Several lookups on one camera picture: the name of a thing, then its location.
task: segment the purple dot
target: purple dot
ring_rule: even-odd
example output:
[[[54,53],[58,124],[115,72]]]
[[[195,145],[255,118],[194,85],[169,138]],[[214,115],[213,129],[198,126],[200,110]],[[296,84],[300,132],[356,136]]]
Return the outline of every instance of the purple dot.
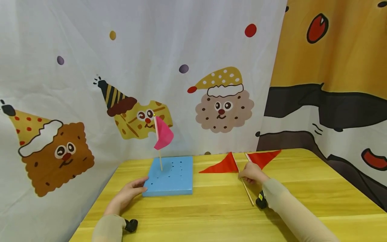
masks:
[[[179,71],[184,74],[188,71],[188,69],[189,69],[188,66],[184,64],[180,66]]]
[[[65,60],[59,55],[57,57],[57,62],[58,62],[59,65],[63,65],[65,63]]]

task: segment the yellow wooden table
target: yellow wooden table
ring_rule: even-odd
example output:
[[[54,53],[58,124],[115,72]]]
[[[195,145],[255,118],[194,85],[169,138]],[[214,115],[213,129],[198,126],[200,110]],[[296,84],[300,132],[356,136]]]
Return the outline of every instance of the yellow wooden table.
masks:
[[[123,241],[296,241],[274,211],[251,206],[236,173],[198,173],[224,157],[194,156],[193,195],[134,199],[122,216],[137,219],[139,225]],[[243,153],[234,157],[242,169],[246,157]],[[151,163],[151,159],[122,163],[70,241],[90,241],[109,201],[124,184],[147,175]],[[341,241],[387,241],[387,213],[312,152],[283,150],[264,171],[282,182]],[[249,190],[255,201],[260,188]]]

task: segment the red flag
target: red flag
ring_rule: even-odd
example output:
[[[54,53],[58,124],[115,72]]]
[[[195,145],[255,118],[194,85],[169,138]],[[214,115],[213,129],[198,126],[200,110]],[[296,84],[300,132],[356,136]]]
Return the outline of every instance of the red flag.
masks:
[[[173,139],[173,132],[168,125],[158,116],[154,117],[154,124],[156,125],[157,142],[154,145],[156,150],[160,150],[169,145]]]
[[[228,173],[228,172],[238,172],[238,167],[235,163],[234,156],[231,152],[228,153],[226,157],[218,164],[210,166],[199,173]]]
[[[272,151],[272,152],[265,152],[265,153],[252,153],[247,154],[250,157],[250,160],[259,165],[261,169],[263,169],[272,159],[274,159],[279,153],[280,150]]]

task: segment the child's hand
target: child's hand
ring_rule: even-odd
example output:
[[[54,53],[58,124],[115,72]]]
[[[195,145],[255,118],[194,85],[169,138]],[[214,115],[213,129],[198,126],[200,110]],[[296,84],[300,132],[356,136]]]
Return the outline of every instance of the child's hand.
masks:
[[[252,162],[246,163],[245,168],[239,173],[238,177],[244,178],[248,183],[258,181],[261,184],[270,179],[257,164]]]
[[[137,195],[147,190],[144,187],[144,183],[148,180],[148,176],[139,178],[132,182],[127,183],[117,195],[110,201],[107,206],[104,215],[116,214],[120,215],[121,211],[128,206],[129,202]]]

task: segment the wooden stick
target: wooden stick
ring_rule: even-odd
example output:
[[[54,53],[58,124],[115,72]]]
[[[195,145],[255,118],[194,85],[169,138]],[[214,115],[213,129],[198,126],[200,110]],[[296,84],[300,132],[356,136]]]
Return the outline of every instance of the wooden stick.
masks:
[[[160,150],[159,150],[159,158],[160,158],[161,171],[163,171],[163,163],[161,162],[161,152],[160,152]]]
[[[159,131],[157,129],[157,122],[156,122],[156,114],[153,114],[154,119],[154,128],[156,129],[156,139],[159,140]],[[161,171],[163,171],[163,163],[161,162],[161,151],[159,150],[159,159],[160,159],[160,167]]]
[[[231,153],[231,154],[233,155],[233,158],[234,158],[235,165],[236,165],[236,167],[238,168],[238,172],[239,172],[239,167],[238,167],[238,164],[236,163],[236,160],[235,160],[234,154],[233,154],[233,153]],[[244,187],[244,188],[245,188],[245,190],[246,190],[247,196],[248,196],[248,198],[250,199],[251,205],[252,205],[252,206],[254,206],[253,199],[251,198],[251,196],[250,196],[250,193],[249,193],[249,192],[248,192],[248,190],[247,190],[247,187],[246,187],[246,184],[245,184],[245,182],[243,181],[243,178],[241,178],[241,181],[242,181],[243,187]]]
[[[245,152],[245,156],[248,159],[248,161],[252,162],[251,159],[250,159],[250,156],[248,156],[246,152]]]

